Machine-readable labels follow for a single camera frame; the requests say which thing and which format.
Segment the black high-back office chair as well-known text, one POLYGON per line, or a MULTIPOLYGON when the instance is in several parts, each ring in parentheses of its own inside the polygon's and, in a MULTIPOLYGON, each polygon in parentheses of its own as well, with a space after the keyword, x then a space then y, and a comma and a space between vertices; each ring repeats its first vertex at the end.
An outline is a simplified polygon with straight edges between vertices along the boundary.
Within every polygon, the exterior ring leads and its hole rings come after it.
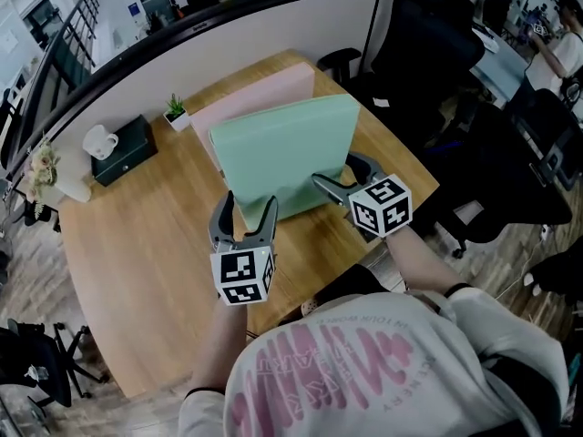
POLYGON ((317 67, 417 152, 442 129, 441 105, 485 53, 473 14, 470 0, 393 0, 370 71, 350 76, 361 55, 354 48, 331 52, 317 67))

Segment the black mesh office chair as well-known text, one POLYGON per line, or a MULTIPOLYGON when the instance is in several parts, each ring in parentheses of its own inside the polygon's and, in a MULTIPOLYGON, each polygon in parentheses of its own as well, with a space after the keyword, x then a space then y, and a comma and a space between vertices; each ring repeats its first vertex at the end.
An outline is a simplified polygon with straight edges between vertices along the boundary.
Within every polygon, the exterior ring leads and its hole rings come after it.
POLYGON ((81 398, 90 398, 91 393, 80 388, 79 375, 95 383, 109 381, 108 374, 102 373, 97 377, 75 361, 81 339, 91 334, 89 327, 82 326, 69 346, 64 344, 60 335, 66 325, 57 322, 53 328, 54 335, 49 336, 43 324, 27 324, 13 319, 8 321, 6 328, 0 327, 0 385, 40 388, 46 397, 39 401, 31 400, 30 403, 35 411, 41 413, 52 402, 69 408, 72 405, 72 391, 77 391, 81 398), (48 379, 37 382, 27 377, 26 372, 31 365, 45 367, 48 379))

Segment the pink folder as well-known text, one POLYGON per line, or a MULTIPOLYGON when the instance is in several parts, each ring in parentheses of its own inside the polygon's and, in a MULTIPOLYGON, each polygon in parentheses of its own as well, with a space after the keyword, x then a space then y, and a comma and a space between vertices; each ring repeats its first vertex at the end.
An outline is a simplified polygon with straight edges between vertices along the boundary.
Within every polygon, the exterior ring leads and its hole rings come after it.
POLYGON ((191 115, 190 124, 218 171, 210 130, 227 120, 312 98, 314 70, 299 63, 226 95, 191 115))

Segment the white vase with flowers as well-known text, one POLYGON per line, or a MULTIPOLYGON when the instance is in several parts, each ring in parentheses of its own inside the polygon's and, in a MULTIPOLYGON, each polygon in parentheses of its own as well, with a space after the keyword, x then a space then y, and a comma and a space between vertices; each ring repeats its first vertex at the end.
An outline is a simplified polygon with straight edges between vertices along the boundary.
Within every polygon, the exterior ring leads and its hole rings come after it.
POLYGON ((29 155, 24 174, 28 185, 26 201, 33 205, 35 219, 41 216, 45 208, 43 193, 56 185, 59 161, 60 156, 47 138, 43 138, 29 155))

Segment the person's right forearm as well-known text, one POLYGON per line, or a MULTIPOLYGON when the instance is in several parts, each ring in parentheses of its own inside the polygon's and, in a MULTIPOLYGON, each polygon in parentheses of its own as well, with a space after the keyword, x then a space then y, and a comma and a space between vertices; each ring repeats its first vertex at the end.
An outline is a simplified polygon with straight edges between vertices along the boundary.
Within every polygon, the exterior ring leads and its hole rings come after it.
POLYGON ((455 287, 465 287, 447 263, 408 226, 385 237, 391 257, 410 289, 431 290, 447 295, 455 287))

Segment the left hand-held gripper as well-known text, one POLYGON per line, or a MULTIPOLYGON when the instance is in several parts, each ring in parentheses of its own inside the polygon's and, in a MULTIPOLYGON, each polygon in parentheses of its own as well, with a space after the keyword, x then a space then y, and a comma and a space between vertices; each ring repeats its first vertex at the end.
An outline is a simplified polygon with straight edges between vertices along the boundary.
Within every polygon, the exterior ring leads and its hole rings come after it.
POLYGON ((278 220, 278 199, 267 201, 258 227, 234 239, 234 196, 231 190, 219 201, 210 218, 213 251, 210 264, 214 286, 228 306, 265 302, 275 272, 273 238, 278 220))

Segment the person's white printed sweatshirt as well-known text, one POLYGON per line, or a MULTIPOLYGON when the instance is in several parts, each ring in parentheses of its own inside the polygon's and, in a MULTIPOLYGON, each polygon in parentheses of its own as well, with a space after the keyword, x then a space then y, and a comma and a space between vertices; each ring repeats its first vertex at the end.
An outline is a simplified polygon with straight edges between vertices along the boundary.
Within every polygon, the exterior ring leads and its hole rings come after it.
POLYGON ((560 343, 482 290, 374 293, 252 341, 179 437, 551 437, 568 391, 560 343))

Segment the black metal railing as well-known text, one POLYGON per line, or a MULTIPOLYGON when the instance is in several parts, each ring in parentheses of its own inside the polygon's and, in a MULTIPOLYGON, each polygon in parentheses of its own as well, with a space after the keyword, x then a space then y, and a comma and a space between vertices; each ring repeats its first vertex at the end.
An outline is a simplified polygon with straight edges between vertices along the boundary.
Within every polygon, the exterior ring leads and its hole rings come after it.
POLYGON ((93 44, 100 16, 98 0, 78 0, 48 46, 38 69, 16 104, 0 150, 0 165, 12 175, 28 153, 58 124, 77 101, 96 67, 93 44))

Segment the black drawer box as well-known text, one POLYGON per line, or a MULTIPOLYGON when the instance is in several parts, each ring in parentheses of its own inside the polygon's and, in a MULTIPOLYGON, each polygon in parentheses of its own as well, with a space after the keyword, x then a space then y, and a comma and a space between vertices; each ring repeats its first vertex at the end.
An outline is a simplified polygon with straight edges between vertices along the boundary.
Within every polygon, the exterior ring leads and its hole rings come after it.
POLYGON ((116 135, 118 144, 108 158, 91 159, 92 176, 104 187, 158 153, 152 127, 142 115, 128 122, 116 135))

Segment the person's left forearm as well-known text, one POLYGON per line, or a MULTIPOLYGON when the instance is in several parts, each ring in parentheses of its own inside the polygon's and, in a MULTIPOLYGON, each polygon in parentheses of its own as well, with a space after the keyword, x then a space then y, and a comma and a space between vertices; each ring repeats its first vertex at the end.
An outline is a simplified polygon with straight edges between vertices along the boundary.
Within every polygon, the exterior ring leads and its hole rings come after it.
POLYGON ((223 300, 217 301, 208 337, 195 361, 192 389, 226 389, 233 365, 246 347, 247 315, 245 304, 228 306, 223 300))

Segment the white mug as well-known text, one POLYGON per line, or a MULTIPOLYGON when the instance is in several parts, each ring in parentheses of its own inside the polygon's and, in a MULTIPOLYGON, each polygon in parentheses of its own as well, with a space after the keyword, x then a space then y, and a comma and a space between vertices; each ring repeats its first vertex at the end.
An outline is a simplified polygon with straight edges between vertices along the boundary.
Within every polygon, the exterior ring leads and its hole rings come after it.
POLYGON ((93 158, 105 160, 118 145, 118 136, 103 125, 93 126, 85 135, 82 148, 93 158))

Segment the mint green folder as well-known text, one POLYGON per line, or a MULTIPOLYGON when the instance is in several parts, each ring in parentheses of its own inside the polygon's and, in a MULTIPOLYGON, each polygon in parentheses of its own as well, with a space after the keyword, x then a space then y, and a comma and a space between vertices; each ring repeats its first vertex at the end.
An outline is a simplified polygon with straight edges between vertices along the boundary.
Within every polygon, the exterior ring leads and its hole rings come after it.
POLYGON ((327 202, 312 174, 340 179, 359 112, 360 104, 348 94, 315 97, 235 118, 210 131, 248 229, 259 226, 271 197, 278 200, 279 220, 327 202))

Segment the person's dark trouser legs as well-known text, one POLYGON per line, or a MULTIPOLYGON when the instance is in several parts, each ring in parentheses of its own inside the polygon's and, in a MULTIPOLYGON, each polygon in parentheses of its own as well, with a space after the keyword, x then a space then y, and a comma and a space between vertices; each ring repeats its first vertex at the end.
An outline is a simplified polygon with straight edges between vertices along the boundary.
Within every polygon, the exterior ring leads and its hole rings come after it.
POLYGON ((298 308, 279 322, 279 326, 300 320, 316 308, 340 298, 389 291, 405 292, 406 290, 407 284, 399 273, 382 283, 380 277, 374 275, 370 269, 361 264, 354 264, 322 290, 303 301, 298 308))

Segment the small potted green plant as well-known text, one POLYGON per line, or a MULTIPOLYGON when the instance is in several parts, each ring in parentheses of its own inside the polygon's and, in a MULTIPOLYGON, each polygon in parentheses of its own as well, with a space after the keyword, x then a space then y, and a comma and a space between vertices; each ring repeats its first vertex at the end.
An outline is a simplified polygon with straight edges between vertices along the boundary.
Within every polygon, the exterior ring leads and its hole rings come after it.
POLYGON ((172 94, 170 100, 167 102, 167 110, 164 113, 164 118, 166 118, 171 127, 177 132, 189 126, 189 115, 183 105, 183 101, 175 94, 172 94))

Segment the white desk partition panel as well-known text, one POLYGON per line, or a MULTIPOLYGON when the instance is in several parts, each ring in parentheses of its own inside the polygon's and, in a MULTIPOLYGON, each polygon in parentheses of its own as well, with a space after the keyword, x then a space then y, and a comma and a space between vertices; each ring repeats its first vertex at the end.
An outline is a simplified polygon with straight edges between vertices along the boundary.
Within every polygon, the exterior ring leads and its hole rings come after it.
POLYGON ((374 0, 230 0, 190 15, 113 57, 11 150, 5 177, 20 179, 28 150, 49 137, 80 175, 81 142, 96 124, 121 127, 163 114, 172 96, 188 99, 245 66, 294 49, 315 61, 364 43, 374 0))

